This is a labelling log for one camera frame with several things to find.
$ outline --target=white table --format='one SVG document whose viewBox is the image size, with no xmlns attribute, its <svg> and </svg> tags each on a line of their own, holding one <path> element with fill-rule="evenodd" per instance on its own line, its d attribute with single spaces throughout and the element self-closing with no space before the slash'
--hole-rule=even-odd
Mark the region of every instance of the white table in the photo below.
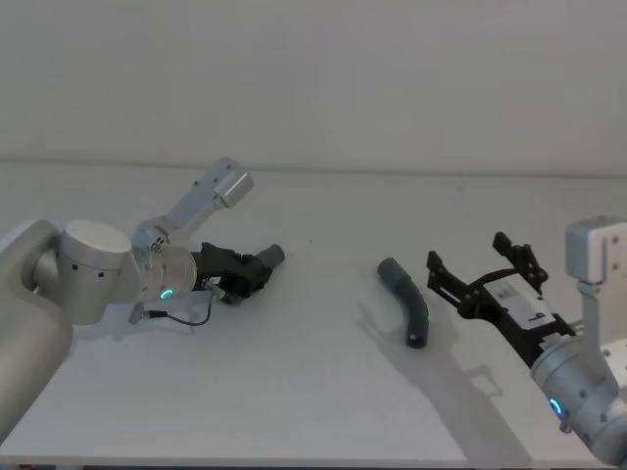
<svg viewBox="0 0 627 470">
<path fill-rule="evenodd" d="M 35 217 L 101 219 L 131 234 L 201 169 L 0 164 L 0 232 Z M 586 467 L 499 333 L 429 291 L 428 348 L 408 349 L 376 265 L 417 283 L 437 250 L 468 281 L 506 265 L 504 230 L 530 243 L 546 297 L 579 317 L 566 225 L 626 214 L 620 179 L 256 172 L 257 187 L 196 240 L 288 259 L 266 288 L 206 327 L 127 323 L 129 306 L 76 329 L 70 357 L 9 439 L 2 462 L 160 465 Z M 191 304 L 202 314 L 202 299 Z"/>
</svg>

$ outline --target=cable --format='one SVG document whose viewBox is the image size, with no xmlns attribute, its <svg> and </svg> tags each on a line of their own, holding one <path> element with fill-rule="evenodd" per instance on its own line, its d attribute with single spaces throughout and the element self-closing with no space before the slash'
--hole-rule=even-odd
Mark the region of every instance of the cable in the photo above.
<svg viewBox="0 0 627 470">
<path fill-rule="evenodd" d="M 167 313 L 164 310 L 148 310 L 148 315 L 149 317 L 152 318 L 169 318 L 172 321 L 175 321 L 176 323 L 180 323 L 181 325 L 187 325 L 187 326 L 203 326 L 205 323 L 207 323 L 209 321 L 209 319 L 212 316 L 212 303 L 209 302 L 207 304 L 207 316 L 205 317 L 204 320 L 202 321 L 187 321 L 187 320 L 182 320 L 176 316 L 172 316 L 169 313 Z"/>
</svg>

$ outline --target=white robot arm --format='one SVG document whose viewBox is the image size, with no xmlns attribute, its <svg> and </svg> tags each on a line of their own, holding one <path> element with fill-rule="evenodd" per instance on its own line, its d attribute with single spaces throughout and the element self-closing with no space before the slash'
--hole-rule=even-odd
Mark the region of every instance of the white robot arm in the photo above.
<svg viewBox="0 0 627 470">
<path fill-rule="evenodd" d="M 622 310 L 627 278 L 627 222 L 596 217 L 566 231 L 566 271 L 579 280 L 583 321 L 567 324 L 550 314 L 542 297 L 548 275 L 531 247 L 513 246 L 503 233 L 494 248 L 513 265 L 466 285 L 429 254 L 429 288 L 464 318 L 494 324 L 531 369 L 563 432 L 574 431 L 591 453 L 609 465 L 627 463 L 627 405 L 617 375 L 624 375 L 625 341 L 603 346 L 601 315 Z M 614 371 L 607 358 L 615 353 Z"/>
<path fill-rule="evenodd" d="M 284 260 L 276 245 L 256 256 L 182 246 L 252 187 L 241 165 L 221 159 L 167 215 L 141 222 L 131 240 L 95 220 L 73 220 L 63 232 L 35 220 L 0 240 L 0 444 L 67 356 L 73 324 L 94 324 L 108 304 L 127 303 L 136 303 L 131 323 L 176 319 L 144 312 L 143 303 L 210 289 L 211 307 L 216 297 L 235 303 L 265 285 Z"/>
</svg>

